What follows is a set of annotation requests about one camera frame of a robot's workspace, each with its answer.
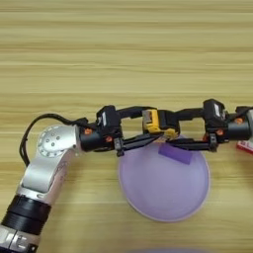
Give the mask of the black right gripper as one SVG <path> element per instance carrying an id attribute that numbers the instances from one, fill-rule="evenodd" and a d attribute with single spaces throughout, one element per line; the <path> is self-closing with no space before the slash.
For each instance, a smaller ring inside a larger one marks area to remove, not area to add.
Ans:
<path id="1" fill-rule="evenodd" d="M 201 118 L 204 110 L 202 108 L 183 109 L 169 113 L 169 122 L 191 121 Z M 248 140 L 249 139 L 249 120 L 247 116 L 236 117 L 235 119 L 211 119 L 206 121 L 206 140 L 196 141 L 192 138 L 178 138 L 166 142 L 170 145 L 191 151 L 209 150 L 216 152 L 217 147 L 226 142 Z"/>

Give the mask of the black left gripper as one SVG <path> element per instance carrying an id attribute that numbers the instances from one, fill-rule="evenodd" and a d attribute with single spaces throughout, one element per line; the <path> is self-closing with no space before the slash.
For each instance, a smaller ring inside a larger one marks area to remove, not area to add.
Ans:
<path id="1" fill-rule="evenodd" d="M 147 106 L 132 106 L 117 110 L 117 115 L 120 119 L 125 118 L 140 118 L 142 112 L 152 110 L 152 107 Z M 155 141 L 162 134 L 140 134 L 128 139 L 123 138 L 122 128 L 117 127 L 96 127 L 95 129 L 83 128 L 80 131 L 80 146 L 85 152 L 107 152 L 115 150 L 118 156 L 123 156 L 125 151 L 138 149 Z"/>

